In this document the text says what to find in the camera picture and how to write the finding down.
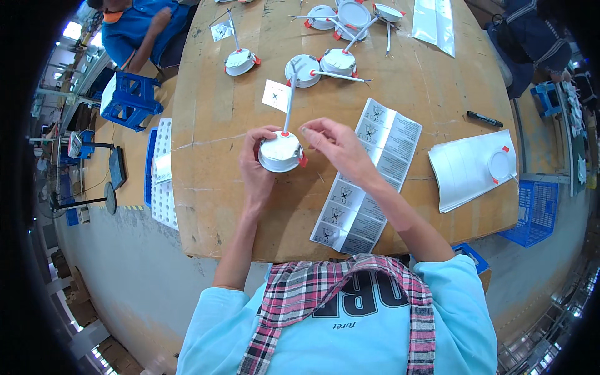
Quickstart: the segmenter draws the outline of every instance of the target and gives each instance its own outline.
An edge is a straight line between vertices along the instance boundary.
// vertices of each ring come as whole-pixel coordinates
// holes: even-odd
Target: white foam tray
[[[154,159],[171,152],[171,121],[170,118],[161,118],[158,123],[156,143],[154,145]],[[157,175],[156,166],[152,162],[152,217],[159,223],[179,230],[177,215],[175,215],[175,200],[173,198],[173,184],[171,181],[154,184]]]

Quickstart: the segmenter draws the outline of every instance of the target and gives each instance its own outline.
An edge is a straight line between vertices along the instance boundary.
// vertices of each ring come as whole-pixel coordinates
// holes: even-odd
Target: plaid scarf
[[[283,327],[298,323],[327,303],[358,271],[383,271],[394,278],[410,304],[408,375],[433,374],[436,329],[429,287],[394,258],[359,254],[341,263],[291,262],[274,265],[260,309],[259,325],[238,367],[238,375],[265,375]]]

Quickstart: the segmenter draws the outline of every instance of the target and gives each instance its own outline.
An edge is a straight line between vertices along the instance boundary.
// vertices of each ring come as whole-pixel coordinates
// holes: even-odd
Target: red spring clip
[[[302,168],[306,167],[306,163],[308,163],[308,158],[306,157],[306,154],[304,152],[302,153],[302,158],[298,158],[298,162],[300,163],[300,166]]]

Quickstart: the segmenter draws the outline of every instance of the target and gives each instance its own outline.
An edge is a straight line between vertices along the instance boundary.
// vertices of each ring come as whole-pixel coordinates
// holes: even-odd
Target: orange collar
[[[115,23],[119,19],[121,19],[122,15],[123,15],[123,12],[116,12],[116,13],[106,13],[106,12],[104,12],[104,22],[106,22],[106,23]]]

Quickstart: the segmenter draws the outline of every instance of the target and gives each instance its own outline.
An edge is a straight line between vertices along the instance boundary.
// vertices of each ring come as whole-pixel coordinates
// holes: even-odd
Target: factory floor
[[[569,197],[561,185],[554,234],[530,248],[497,235],[470,245],[493,270],[486,295],[499,343],[526,330],[560,290],[583,244],[590,190]],[[59,244],[77,266],[100,319],[152,374],[174,374],[200,292],[212,283],[217,261],[190,259],[178,233],[154,221],[148,208],[120,206],[116,215],[90,208],[91,224],[68,227],[56,220]],[[264,281],[254,263],[245,291]]]

